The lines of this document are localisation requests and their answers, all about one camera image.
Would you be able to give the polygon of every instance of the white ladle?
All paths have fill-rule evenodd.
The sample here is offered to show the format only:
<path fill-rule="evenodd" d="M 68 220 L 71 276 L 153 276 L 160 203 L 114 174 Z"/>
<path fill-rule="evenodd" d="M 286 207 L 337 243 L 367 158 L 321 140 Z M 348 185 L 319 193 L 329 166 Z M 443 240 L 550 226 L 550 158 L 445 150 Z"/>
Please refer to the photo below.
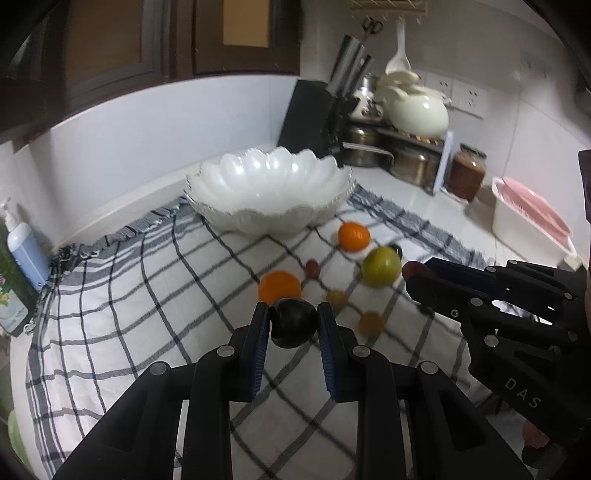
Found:
<path fill-rule="evenodd" d="M 390 59 L 386 65 L 386 75 L 393 72 L 400 72 L 402 70 L 410 71 L 410 62 L 406 56 L 405 44 L 406 44 L 406 21 L 404 17 L 398 17 L 396 24 L 396 35 L 398 38 L 398 50 L 396 55 Z"/>

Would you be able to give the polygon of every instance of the checkered tablecloth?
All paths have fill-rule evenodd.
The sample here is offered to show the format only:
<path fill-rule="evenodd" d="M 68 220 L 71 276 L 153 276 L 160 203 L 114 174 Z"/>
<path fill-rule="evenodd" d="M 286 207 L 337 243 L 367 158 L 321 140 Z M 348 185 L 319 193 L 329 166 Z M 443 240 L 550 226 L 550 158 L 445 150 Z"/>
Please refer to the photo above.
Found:
<path fill-rule="evenodd" d="M 337 247 L 336 232 L 346 220 L 371 231 L 364 252 Z M 349 304 L 337 322 L 352 328 L 360 343 L 392 362 L 434 361 L 467 391 L 474 380 L 459 325 L 420 312 L 402 279 L 379 290 L 358 281 L 360 260 L 392 241 L 401 245 L 403 261 L 437 256 L 485 266 L 451 234 L 360 187 L 335 218 L 293 238 L 217 231 L 178 199 L 92 247 L 64 249 L 38 305 L 27 372 L 37 447 L 49 476 L 152 362 L 196 362 L 248 324 L 259 279 L 271 270 L 298 277 L 312 304 L 329 289 L 345 290 Z M 304 279 L 310 258 L 322 268 L 318 281 Z M 357 332 L 367 310 L 387 319 L 377 339 Z M 291 350 L 269 342 L 260 393 L 250 404 L 232 404 L 230 416 L 237 480 L 352 478 L 356 404 L 329 398 L 317 339 Z"/>

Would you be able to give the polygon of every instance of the white wall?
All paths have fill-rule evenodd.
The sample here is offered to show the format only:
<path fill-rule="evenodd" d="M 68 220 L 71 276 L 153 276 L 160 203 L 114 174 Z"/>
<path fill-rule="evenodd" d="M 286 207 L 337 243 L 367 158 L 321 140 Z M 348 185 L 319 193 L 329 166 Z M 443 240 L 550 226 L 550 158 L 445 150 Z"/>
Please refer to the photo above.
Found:
<path fill-rule="evenodd" d="M 103 205 L 150 181 L 277 144 L 294 85 L 287 76 L 210 77 L 110 100 L 16 154 L 0 145 L 0 194 L 20 205 L 46 248 L 62 245 Z"/>
<path fill-rule="evenodd" d="M 305 0 L 304 12 L 302 75 L 327 80 L 342 35 L 360 38 L 362 30 L 342 0 Z M 394 22 L 366 46 L 383 73 L 397 48 Z M 521 64 L 521 49 L 547 65 L 548 79 Z M 576 69 L 550 27 L 521 0 L 435 0 L 421 25 L 407 19 L 407 55 L 415 69 L 489 92 L 484 120 L 450 110 L 451 129 L 487 153 L 487 181 L 507 174 L 547 198 L 587 254 L 577 153 L 591 148 L 591 119 L 574 104 Z"/>

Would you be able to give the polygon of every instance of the jar with brown contents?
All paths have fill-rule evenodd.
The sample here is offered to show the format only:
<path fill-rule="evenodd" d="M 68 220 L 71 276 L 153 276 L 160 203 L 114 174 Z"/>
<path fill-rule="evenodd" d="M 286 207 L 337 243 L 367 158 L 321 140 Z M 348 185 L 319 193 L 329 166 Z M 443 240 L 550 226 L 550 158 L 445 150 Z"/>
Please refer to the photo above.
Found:
<path fill-rule="evenodd" d="M 453 157 L 446 189 L 456 197 L 471 202 L 486 174 L 486 154 L 464 144 L 460 145 L 460 149 Z"/>

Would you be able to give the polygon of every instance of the knife block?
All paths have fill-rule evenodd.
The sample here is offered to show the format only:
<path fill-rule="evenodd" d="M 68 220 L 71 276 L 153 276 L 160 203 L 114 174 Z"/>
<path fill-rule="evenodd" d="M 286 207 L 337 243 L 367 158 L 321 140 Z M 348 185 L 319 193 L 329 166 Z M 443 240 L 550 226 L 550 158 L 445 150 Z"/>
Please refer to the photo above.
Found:
<path fill-rule="evenodd" d="M 318 158 L 330 154 L 327 124 L 335 98 L 326 91 L 326 84 L 314 80 L 298 80 L 287 108 L 278 147 L 291 153 L 309 148 Z"/>

